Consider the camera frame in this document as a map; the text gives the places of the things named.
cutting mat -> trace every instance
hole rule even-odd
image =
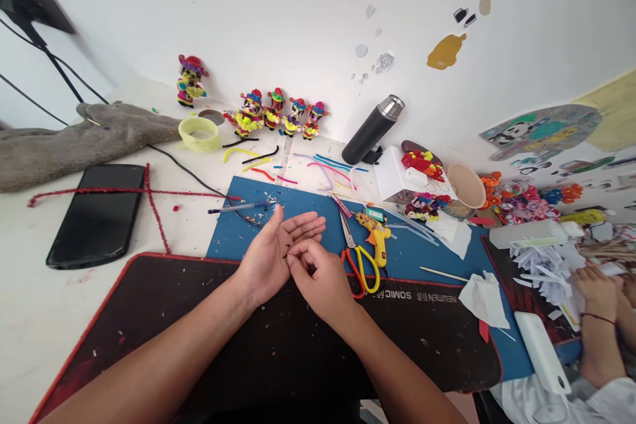
[[[288,178],[297,180],[292,175],[289,175]],[[323,246],[329,252],[338,255],[345,247],[338,207],[326,195],[304,192],[238,176],[232,179],[228,194],[243,197],[246,202],[263,200],[267,197],[276,198],[284,206],[287,218],[308,211],[317,211],[318,214],[327,219],[327,230],[323,233]],[[350,201],[344,201],[344,203],[354,213],[362,212],[364,209],[358,203]],[[264,223],[272,213],[272,209],[270,208],[263,217],[258,216],[258,214],[264,213],[262,209],[252,209],[249,212],[243,211],[243,213],[251,217],[255,216],[257,220]],[[207,250],[207,257],[240,261],[258,229],[240,220],[233,213],[219,214],[217,220],[218,223]],[[365,242],[368,238],[368,231],[359,225],[354,218],[348,221],[356,243],[362,245],[373,256],[373,246]],[[397,223],[397,221],[389,216],[389,224]],[[480,240],[482,235],[488,234],[486,229],[472,228],[472,239],[464,260],[461,260],[445,246],[434,246],[409,231],[396,229],[394,234],[397,236],[397,240],[389,238],[386,241],[387,271],[391,278],[423,280],[457,286],[459,284],[457,280],[424,272],[419,267],[425,266],[464,278],[469,278],[473,273],[482,274],[484,270],[495,273],[486,249]],[[533,373],[533,367],[517,328],[513,310],[501,288],[500,293],[505,315],[511,326],[511,329],[506,330],[506,332],[515,339],[515,341],[511,340],[498,329],[492,330],[493,339],[502,358],[503,380],[523,378]]]

person's right hand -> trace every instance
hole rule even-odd
[[[337,255],[315,240],[303,240],[289,249],[287,263],[303,297],[329,326],[333,328],[355,310],[345,267]]]
[[[597,267],[589,266],[579,268],[573,275],[576,287],[585,298],[585,311],[616,321],[615,279],[618,277],[608,277]]]

red and yellow scissors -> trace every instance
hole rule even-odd
[[[356,243],[353,241],[351,230],[349,229],[349,225],[346,223],[346,218],[343,215],[342,211],[340,211],[340,220],[343,224],[344,239],[346,240],[346,248],[341,253],[340,259],[342,260],[343,264],[345,263],[345,257],[348,260],[349,266],[351,267],[351,270],[353,270],[353,273],[356,276],[358,283],[360,284],[360,293],[354,293],[353,298],[360,299],[364,297],[365,292],[375,293],[376,291],[378,291],[378,288],[380,288],[380,270],[378,269],[376,261],[367,253],[367,251],[361,246],[356,245]],[[353,260],[351,259],[352,249],[356,251],[356,255],[358,256],[358,267],[360,268],[360,271],[358,271],[358,268],[353,264]],[[373,271],[376,275],[376,283],[373,288],[369,288],[366,284],[366,278],[364,277],[364,265],[362,264],[361,254],[364,254],[365,257],[369,259],[369,262],[371,262],[371,266],[373,267]]]

smartphone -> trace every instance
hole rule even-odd
[[[144,168],[128,164],[89,167],[78,187],[140,189]],[[112,262],[126,253],[139,207],[139,192],[76,193],[60,226],[46,265],[58,270]]]

thermos bottle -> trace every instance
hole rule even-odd
[[[359,163],[373,146],[391,129],[404,109],[404,102],[389,95],[377,105],[343,149],[343,159],[352,166]]]

